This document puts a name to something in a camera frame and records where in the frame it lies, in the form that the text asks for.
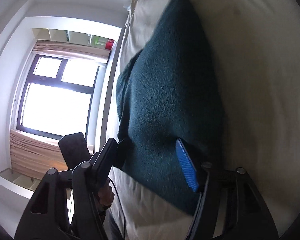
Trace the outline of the left hand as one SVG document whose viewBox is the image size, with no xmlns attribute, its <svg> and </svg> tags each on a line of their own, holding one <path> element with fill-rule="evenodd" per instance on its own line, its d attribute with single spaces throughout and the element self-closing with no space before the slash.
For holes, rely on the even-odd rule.
<svg viewBox="0 0 300 240">
<path fill-rule="evenodd" d="M 95 197 L 97 202 L 96 206 L 101 211 L 108 209 L 112 205 L 115 194 L 110 186 L 109 178 L 106 179 L 105 184 L 99 189 Z"/>
</svg>

